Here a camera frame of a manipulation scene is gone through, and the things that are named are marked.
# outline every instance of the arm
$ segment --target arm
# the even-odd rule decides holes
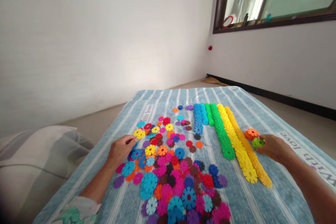
[[[112,145],[108,158],[90,183],[74,198],[54,220],[55,224],[68,224],[85,220],[93,224],[97,221],[97,212],[103,201],[107,187],[118,166],[127,158],[137,142],[135,136],[126,135]]]
[[[116,140],[111,145],[105,164],[79,196],[93,199],[98,204],[101,203],[113,174],[118,166],[127,158],[136,142],[137,138],[132,135],[126,135]]]
[[[299,158],[281,138],[274,135],[261,135],[260,138],[266,144],[257,148],[257,151],[285,166],[301,189],[315,223],[335,223],[336,194],[317,172]]]

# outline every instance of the windowsill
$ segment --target windowsill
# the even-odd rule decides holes
[[[250,26],[240,26],[240,27],[233,27],[233,28],[227,28],[227,29],[221,29],[221,30],[214,28],[212,34],[239,32],[239,31],[244,31],[244,30],[264,29],[264,28],[272,28],[272,27],[277,27],[277,26],[288,26],[288,25],[296,25],[296,24],[299,25],[303,23],[312,23],[312,22],[320,22],[320,21],[328,21],[328,20],[336,20],[336,14],[312,16],[312,17],[305,17],[305,18],[285,20],[285,21],[277,21],[277,22],[271,22],[271,23],[261,23],[261,24],[255,24],[255,25],[250,25]]]

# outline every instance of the striped bedsheet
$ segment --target striped bedsheet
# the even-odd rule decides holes
[[[175,125],[177,114],[182,114],[194,127],[193,111],[183,109],[175,114],[172,109],[179,105],[186,107],[189,104],[211,102],[229,106],[243,132],[255,128],[260,134],[282,137],[336,191],[336,162],[243,89],[230,86],[142,90],[124,106],[98,144],[37,216],[35,223],[51,223],[101,168],[111,143],[125,134],[132,134],[140,120],[156,123],[159,116],[165,116],[170,117]],[[186,140],[196,141],[193,131],[187,132],[183,127],[175,127],[174,130],[184,133]],[[139,146],[146,140],[139,140]],[[229,185],[217,190],[231,210],[231,223],[314,223],[300,189],[279,163],[257,154],[273,182],[273,188],[266,188],[260,181],[251,184],[245,180],[237,158],[228,161],[223,157],[214,127],[203,127],[201,141],[204,147],[197,149],[196,153],[189,152],[186,140],[179,141],[174,149],[184,148],[187,156],[203,161],[206,168],[210,164],[217,165],[219,173],[228,179]],[[113,176],[106,192],[98,222],[146,223],[147,217],[141,214],[143,200],[140,198],[140,185],[124,182],[120,188],[115,189],[113,181],[116,178],[117,174]]]

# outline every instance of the orange disc stack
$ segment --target orange disc stack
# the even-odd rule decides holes
[[[247,129],[244,135],[248,140],[252,141],[254,138],[259,136],[259,132],[255,129]]]

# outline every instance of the white wall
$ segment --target white wall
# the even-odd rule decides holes
[[[212,34],[214,13],[207,73],[336,109],[336,21]]]
[[[212,0],[0,0],[0,132],[205,75]]]

